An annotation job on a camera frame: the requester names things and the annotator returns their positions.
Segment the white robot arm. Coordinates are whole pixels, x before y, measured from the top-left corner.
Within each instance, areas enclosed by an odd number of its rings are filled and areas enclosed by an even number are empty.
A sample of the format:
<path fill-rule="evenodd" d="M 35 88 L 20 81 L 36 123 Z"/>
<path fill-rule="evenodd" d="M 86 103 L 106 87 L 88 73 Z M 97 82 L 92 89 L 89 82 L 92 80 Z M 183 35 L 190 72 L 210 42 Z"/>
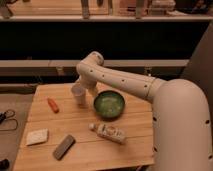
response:
<path fill-rule="evenodd" d="M 186 79 L 165 81 L 109 69 L 93 51 L 76 65 L 79 82 L 101 82 L 151 103 L 153 171 L 213 171 L 211 117 L 205 93 Z"/>

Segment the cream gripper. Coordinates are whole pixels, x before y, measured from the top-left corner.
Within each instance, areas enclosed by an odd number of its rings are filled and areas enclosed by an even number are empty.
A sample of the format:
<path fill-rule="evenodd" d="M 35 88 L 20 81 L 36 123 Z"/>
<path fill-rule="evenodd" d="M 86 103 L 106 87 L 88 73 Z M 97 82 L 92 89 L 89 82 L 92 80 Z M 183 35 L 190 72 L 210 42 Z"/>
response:
<path fill-rule="evenodd" d="M 81 84 L 84 88 L 89 89 L 88 92 L 93 98 L 96 98 L 98 96 L 99 90 L 96 87 L 96 81 L 89 79 L 86 76 L 80 76 L 77 79 L 77 83 Z"/>

